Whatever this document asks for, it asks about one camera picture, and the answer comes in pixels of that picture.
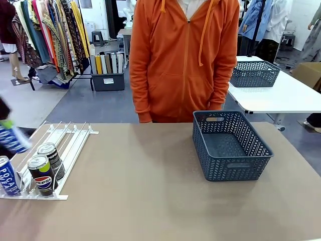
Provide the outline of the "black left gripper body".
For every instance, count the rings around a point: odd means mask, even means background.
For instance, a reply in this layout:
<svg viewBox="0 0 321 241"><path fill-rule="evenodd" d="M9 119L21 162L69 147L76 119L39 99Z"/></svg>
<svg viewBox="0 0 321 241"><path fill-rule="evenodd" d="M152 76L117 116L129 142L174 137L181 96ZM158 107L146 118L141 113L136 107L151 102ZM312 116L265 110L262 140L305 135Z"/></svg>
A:
<svg viewBox="0 0 321 241"><path fill-rule="evenodd" d="M0 120L5 120L11 113L11 109L6 102L0 97Z"/></svg>

